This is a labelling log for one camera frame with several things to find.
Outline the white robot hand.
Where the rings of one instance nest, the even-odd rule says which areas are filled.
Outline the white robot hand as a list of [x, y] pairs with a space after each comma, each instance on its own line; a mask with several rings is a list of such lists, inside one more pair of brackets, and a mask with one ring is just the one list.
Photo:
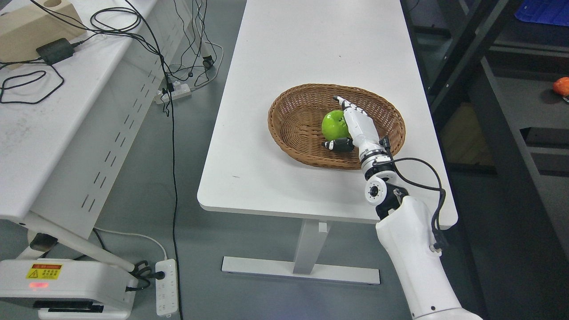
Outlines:
[[356, 146], [359, 160], [363, 160], [365, 154], [369, 152], [385, 153], [385, 148], [380, 146], [380, 138], [374, 122], [366, 111], [341, 96], [333, 96], [333, 99], [339, 103], [343, 111], [351, 138], [326, 140], [322, 142], [322, 146], [333, 152], [351, 152]]

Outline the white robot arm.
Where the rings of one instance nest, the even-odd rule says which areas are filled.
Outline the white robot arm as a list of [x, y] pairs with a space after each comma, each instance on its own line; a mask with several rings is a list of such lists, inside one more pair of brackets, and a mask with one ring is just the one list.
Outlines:
[[389, 254], [415, 320], [477, 320], [479, 316], [460, 304], [441, 264], [446, 246], [439, 225], [445, 200], [441, 185], [434, 213], [425, 203], [399, 185], [405, 177], [397, 170], [389, 138], [380, 138], [372, 118], [343, 97], [334, 97], [342, 107], [349, 137], [323, 142], [333, 151], [358, 148], [365, 175], [365, 198], [374, 205], [380, 221], [377, 237]]

